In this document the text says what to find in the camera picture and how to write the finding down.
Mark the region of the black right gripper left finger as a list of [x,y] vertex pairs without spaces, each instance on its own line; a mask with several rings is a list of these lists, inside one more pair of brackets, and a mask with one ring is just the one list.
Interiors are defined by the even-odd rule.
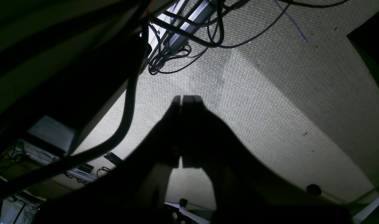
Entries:
[[33,224],[174,224],[165,195],[179,157],[168,126],[180,109],[180,96],[115,169],[99,180],[40,207]]

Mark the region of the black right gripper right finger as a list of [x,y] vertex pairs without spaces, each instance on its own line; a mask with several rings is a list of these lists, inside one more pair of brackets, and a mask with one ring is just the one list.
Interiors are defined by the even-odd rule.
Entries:
[[347,208],[302,190],[266,167],[200,96],[181,105],[183,167],[205,171],[217,210],[212,224],[351,224]]

